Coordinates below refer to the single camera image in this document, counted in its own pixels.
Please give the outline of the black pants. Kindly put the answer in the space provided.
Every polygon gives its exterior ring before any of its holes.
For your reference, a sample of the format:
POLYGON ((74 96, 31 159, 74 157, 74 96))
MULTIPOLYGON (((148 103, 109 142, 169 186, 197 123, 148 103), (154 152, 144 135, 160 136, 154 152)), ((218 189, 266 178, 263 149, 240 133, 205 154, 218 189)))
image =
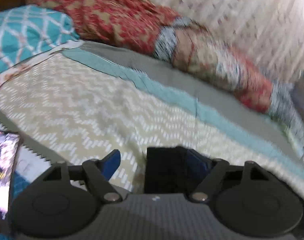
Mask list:
POLYGON ((190 148, 149 147, 146 156, 145 194, 183 193, 189 195, 203 180, 191 179, 186 171, 190 148))

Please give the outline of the patterned bedsheet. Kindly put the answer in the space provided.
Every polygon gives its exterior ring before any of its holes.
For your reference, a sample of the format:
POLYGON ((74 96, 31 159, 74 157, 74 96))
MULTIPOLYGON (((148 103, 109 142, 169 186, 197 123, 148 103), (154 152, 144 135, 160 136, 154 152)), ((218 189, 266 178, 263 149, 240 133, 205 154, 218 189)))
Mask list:
POLYGON ((15 239, 304 239, 304 155, 280 124, 166 63, 59 46, 0 74, 0 124, 50 163, 9 207, 15 239), (189 195, 145 194, 147 149, 177 146, 210 173, 189 195))

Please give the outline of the smartphone with lit screen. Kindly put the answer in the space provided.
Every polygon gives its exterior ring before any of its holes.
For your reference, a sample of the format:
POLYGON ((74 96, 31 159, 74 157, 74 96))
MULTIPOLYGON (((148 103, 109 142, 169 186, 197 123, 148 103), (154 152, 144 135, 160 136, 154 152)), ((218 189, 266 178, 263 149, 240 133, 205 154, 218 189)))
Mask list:
POLYGON ((6 218, 8 211, 11 179, 19 145, 19 134, 0 131, 0 219, 2 220, 6 218))

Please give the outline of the red floral rolled quilt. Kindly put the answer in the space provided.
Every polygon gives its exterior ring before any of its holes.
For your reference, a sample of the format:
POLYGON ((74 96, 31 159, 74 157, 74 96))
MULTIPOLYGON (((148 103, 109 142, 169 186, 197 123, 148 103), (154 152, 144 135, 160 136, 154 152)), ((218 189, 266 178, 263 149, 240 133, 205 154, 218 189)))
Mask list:
POLYGON ((230 91, 246 107, 267 113, 273 84, 236 47, 204 25, 150 0, 26 0, 69 15, 84 40, 152 56, 230 91))

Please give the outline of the teal lattice pillow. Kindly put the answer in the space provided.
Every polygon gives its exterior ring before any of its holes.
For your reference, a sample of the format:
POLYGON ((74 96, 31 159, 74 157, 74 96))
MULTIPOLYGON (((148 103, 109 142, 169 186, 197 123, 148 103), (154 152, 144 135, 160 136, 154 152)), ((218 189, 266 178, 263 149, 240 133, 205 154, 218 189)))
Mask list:
POLYGON ((69 41, 79 42, 72 19, 61 12, 25 5, 0 12, 0 74, 69 41))

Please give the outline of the pink floral curtain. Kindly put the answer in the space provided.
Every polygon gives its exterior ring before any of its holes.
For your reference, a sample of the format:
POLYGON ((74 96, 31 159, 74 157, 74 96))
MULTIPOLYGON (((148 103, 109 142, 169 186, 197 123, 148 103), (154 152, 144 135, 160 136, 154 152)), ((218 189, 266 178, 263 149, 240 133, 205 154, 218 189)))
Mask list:
POLYGON ((205 24, 271 77, 304 72, 304 0, 151 0, 205 24))

